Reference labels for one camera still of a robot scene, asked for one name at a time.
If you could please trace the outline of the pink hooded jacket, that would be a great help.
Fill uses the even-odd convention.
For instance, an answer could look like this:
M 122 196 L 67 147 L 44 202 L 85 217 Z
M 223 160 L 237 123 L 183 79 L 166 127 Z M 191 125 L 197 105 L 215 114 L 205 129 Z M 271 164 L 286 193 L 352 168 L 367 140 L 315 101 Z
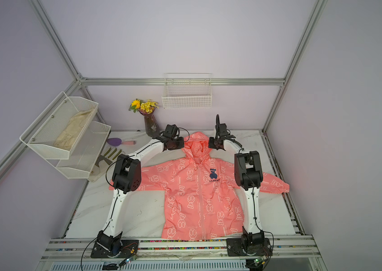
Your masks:
M 212 158 L 209 137 L 195 132 L 179 150 L 164 151 L 142 166 L 136 191 L 163 191 L 163 239 L 198 241 L 242 231 L 244 197 L 234 162 Z M 263 172 L 259 193 L 281 194 L 289 185 Z

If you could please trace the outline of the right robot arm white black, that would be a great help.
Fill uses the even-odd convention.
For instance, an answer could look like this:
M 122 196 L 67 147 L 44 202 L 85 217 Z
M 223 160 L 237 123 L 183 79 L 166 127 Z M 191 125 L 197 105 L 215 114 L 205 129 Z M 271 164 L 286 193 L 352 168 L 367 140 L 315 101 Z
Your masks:
M 209 139 L 209 148 L 224 150 L 234 156 L 234 179 L 244 197 L 242 235 L 227 239 L 228 255 L 272 256 L 272 243 L 262 230 L 258 211 L 259 189 L 263 181 L 259 153 L 245 149 L 236 141 L 227 125 L 220 122 L 219 115 L 216 116 L 215 135 Z

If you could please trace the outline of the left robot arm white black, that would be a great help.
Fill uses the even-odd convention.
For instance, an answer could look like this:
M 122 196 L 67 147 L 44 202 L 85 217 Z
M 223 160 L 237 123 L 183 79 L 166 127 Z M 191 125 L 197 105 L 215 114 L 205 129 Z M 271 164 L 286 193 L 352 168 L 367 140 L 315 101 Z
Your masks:
M 183 147 L 184 138 L 180 136 L 177 125 L 167 125 L 164 131 L 144 147 L 117 158 L 111 180 L 108 182 L 114 188 L 113 200 L 105 226 L 97 235 L 95 248 L 107 257 L 117 257 L 121 254 L 124 247 L 121 241 L 125 215 L 123 208 L 128 205 L 131 195 L 141 185 L 142 166 L 164 151 L 179 150 Z

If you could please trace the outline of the dark glass vase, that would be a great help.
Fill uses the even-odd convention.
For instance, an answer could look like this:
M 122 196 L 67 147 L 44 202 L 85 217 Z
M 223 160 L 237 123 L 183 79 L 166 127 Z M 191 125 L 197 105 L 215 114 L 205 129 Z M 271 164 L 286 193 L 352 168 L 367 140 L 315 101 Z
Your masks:
M 143 117 L 145 121 L 146 134 L 151 138 L 157 137 L 160 133 L 160 127 L 154 113 L 144 114 Z

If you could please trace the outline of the yellow flower bouquet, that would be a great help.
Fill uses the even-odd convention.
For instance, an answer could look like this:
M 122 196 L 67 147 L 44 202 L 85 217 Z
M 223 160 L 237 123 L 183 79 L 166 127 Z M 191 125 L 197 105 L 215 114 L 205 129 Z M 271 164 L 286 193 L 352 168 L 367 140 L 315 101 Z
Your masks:
M 159 103 L 153 100 L 135 99 L 134 101 L 132 101 L 129 107 L 129 111 L 132 111 L 132 112 L 138 111 L 142 115 L 150 115 L 158 108 L 159 108 Z

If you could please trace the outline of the purple pink hairbrush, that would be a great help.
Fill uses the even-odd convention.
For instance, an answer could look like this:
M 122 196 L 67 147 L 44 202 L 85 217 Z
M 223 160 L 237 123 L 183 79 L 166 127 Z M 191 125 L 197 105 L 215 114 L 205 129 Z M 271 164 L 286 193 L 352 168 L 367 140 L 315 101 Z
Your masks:
M 108 138 L 106 143 L 113 147 L 118 147 L 121 145 L 135 145 L 136 141 L 124 141 L 120 138 Z

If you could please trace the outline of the beige green work glove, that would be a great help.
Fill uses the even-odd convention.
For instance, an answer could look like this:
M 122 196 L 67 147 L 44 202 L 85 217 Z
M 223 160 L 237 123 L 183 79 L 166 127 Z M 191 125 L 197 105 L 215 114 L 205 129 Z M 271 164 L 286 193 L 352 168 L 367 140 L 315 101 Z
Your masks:
M 100 154 L 95 165 L 89 175 L 89 182 L 96 182 L 107 171 L 107 168 L 112 165 L 122 153 L 122 149 L 117 147 L 109 147 L 104 153 Z

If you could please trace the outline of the white mesh lower shelf bin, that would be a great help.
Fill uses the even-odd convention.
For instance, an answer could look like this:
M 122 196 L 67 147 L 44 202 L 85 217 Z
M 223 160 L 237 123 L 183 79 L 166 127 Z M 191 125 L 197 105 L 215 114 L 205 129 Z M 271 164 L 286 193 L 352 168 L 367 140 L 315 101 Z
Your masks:
M 91 122 L 70 158 L 58 160 L 53 167 L 67 179 L 89 178 L 110 132 L 109 125 Z

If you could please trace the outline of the white mesh shelf bin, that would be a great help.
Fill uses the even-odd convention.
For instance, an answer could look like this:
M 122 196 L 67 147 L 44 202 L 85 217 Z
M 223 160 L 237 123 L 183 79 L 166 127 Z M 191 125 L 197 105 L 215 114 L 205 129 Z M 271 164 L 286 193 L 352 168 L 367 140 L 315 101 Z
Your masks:
M 80 111 L 91 109 L 94 111 L 89 116 L 72 149 L 67 151 L 54 147 L 55 140 L 64 131 L 70 118 Z M 97 112 L 97 102 L 83 97 L 68 96 L 65 92 L 61 92 L 19 139 L 45 160 L 69 159 Z
M 58 160 L 53 167 L 67 179 L 89 178 L 110 132 L 109 125 L 91 122 L 70 158 Z

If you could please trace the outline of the beige cloth in bin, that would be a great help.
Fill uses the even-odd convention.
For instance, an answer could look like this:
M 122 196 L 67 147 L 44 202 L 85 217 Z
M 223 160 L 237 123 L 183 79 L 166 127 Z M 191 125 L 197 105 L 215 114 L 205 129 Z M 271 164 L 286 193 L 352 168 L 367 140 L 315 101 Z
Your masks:
M 93 109 L 80 111 L 72 116 L 64 131 L 55 140 L 53 146 L 70 151 L 93 111 Z

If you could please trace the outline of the white mesh upper shelf bin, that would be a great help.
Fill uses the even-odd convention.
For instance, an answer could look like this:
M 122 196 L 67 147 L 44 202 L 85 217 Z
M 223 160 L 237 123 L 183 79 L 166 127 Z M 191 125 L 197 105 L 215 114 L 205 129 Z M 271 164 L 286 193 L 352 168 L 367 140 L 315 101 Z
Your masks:
M 89 116 L 72 149 L 67 151 L 54 147 L 55 140 L 64 131 L 70 118 L 80 111 L 91 109 L 94 111 Z M 83 97 L 68 96 L 65 92 L 61 92 L 19 139 L 45 160 L 69 159 L 97 112 L 97 102 Z

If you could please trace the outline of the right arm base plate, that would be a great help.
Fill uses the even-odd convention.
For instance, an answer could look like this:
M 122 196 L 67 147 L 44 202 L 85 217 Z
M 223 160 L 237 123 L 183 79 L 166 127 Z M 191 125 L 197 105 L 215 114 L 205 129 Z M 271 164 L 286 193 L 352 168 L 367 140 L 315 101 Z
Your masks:
M 241 238 L 228 238 L 227 253 L 228 256 L 272 256 L 272 246 L 268 238 L 248 244 Z

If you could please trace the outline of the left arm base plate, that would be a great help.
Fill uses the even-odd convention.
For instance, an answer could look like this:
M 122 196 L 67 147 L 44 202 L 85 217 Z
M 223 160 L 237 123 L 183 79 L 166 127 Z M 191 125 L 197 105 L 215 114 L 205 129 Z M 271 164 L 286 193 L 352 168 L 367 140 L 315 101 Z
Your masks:
M 95 241 L 90 257 L 92 259 L 127 259 L 137 254 L 139 243 L 136 239 L 120 240 L 113 245 L 112 251 L 108 251 Z

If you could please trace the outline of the aluminium rail front frame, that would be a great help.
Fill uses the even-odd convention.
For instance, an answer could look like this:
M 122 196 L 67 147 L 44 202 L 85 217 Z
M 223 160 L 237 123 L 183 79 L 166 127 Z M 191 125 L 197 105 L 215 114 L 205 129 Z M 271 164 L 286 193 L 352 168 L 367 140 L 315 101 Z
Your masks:
M 231 257 L 233 259 L 254 259 L 257 253 L 246 255 L 239 249 L 233 253 L 226 238 L 208 241 L 185 242 L 160 238 L 124 238 L 124 253 L 132 250 L 138 260 L 212 260 Z M 271 239 L 272 259 L 321 258 L 322 255 L 312 236 L 275 236 Z M 110 258 L 90 238 L 51 239 L 41 262 L 94 262 Z

